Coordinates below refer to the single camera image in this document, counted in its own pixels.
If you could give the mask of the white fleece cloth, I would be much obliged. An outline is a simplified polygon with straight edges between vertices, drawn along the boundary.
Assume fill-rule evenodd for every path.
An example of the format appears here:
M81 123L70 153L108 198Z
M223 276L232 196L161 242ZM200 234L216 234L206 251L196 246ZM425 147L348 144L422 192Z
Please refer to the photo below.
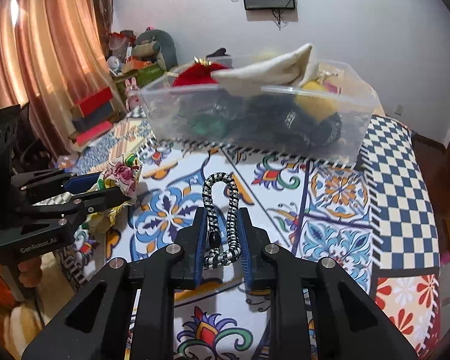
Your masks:
M264 86L302 88L317 77L319 65L311 62L313 45L307 43L292 52L249 64L213 71L210 76L232 96L251 97Z

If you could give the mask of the clear plastic storage bin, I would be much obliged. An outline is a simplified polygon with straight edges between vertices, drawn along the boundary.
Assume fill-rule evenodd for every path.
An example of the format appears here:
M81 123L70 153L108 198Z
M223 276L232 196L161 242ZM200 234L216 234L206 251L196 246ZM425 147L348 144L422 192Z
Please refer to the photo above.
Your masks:
M316 80L302 87L228 89L197 66L177 67L137 92L159 141L270 150L353 163L380 99L346 63L314 62Z

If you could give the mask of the orange curtain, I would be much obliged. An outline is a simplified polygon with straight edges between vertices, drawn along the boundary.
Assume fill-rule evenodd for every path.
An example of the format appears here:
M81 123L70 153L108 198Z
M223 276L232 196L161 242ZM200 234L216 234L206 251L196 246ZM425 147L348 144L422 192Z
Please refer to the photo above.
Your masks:
M70 151L72 108L110 88L113 0L0 0L0 108L30 107L31 127L53 157Z

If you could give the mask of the yellow soft item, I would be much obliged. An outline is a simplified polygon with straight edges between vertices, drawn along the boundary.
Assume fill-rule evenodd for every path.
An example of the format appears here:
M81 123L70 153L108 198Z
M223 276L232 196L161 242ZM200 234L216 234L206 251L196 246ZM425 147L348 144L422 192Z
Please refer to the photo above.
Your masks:
M311 80L301 87L304 90L327 93L328 90L316 80ZM339 106L335 99L328 97L296 95L294 102L314 121L319 124L337 113Z

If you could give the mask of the red book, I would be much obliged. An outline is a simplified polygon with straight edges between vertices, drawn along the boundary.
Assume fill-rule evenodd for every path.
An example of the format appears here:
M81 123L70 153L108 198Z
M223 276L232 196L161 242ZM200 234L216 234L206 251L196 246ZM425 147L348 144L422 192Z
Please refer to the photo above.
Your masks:
M111 130L113 124L105 120L94 127L89 128L87 131L80 133L76 136L76 144L78 146L85 146L89 141L93 141L100 137L101 135L107 133Z

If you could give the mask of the pink rabbit plush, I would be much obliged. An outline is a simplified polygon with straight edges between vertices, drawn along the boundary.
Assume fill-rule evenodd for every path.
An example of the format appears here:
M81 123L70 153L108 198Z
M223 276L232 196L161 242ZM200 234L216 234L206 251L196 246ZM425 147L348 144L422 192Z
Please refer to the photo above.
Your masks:
M125 80L125 106L128 112L133 111L140 105L140 99L138 93L140 91L137 85L136 77L131 77Z

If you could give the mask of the patterned patchwork bed cover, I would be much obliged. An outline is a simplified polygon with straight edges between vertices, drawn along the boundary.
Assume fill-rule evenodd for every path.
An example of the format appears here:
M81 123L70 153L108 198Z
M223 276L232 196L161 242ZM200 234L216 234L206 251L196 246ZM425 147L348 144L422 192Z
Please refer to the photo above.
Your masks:
M79 231L57 261L78 289L111 258L151 257L193 222L205 179L226 172L273 243L298 258L334 259L426 358L440 336L440 255L410 130L373 116L362 148L349 168L251 150L143 146L136 204L104 234Z

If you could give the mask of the grey dinosaur plush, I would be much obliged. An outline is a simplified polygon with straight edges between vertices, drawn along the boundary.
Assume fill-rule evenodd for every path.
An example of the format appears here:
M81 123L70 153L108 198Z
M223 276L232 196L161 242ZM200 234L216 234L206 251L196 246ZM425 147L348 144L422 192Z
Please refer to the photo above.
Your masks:
M155 58L165 72L178 65L173 38L160 29L141 33L132 47L132 56L139 59Z

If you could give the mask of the red knit pouch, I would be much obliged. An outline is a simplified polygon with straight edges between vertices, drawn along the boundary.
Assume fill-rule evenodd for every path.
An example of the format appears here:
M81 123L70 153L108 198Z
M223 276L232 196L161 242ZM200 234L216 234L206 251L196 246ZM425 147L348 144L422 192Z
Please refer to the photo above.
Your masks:
M192 66L178 74L172 86L216 85L217 81L212 77L212 73L224 69L227 67L221 63L195 58Z

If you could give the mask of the floral fabric piece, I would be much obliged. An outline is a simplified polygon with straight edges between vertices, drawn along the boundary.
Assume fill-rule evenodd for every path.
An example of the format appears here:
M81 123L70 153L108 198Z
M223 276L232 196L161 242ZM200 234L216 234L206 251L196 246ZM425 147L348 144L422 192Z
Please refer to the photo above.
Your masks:
M121 154L108 162L89 192L108 192L113 189L116 192L115 202L108 202L106 208L88 214L86 221L81 225L82 229L92 234L105 234L116 224L122 209L136 203L142 166L138 155L132 152Z

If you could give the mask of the black knit hat white grid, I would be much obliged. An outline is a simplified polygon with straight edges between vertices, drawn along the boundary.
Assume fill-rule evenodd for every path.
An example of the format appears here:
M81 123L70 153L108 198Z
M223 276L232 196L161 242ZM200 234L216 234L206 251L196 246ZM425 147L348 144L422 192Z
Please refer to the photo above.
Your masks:
M189 132L188 121L194 116L207 114L222 116L227 121L226 136L221 139L200 139ZM342 122L338 112L317 124L284 94L262 94L242 98L221 95L201 102L184 99L180 102L179 130L192 138L207 141L248 141L251 144L276 146L289 143L298 147L326 147L341 138Z

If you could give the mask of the red box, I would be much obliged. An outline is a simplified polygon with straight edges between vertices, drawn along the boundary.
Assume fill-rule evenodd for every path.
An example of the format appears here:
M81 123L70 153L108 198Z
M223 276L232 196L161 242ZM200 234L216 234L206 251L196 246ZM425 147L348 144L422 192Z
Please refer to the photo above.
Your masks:
M77 111L75 112L79 117L89 116L99 107L109 102L113 97L110 87L105 87L98 92L82 98L75 105Z

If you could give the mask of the green knit glove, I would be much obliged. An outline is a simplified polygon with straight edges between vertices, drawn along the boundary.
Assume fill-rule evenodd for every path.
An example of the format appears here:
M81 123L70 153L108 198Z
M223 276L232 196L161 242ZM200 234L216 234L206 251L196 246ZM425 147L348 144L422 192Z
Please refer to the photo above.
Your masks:
M227 121L218 115L196 115L187 122L189 132L200 139L221 139L227 135Z

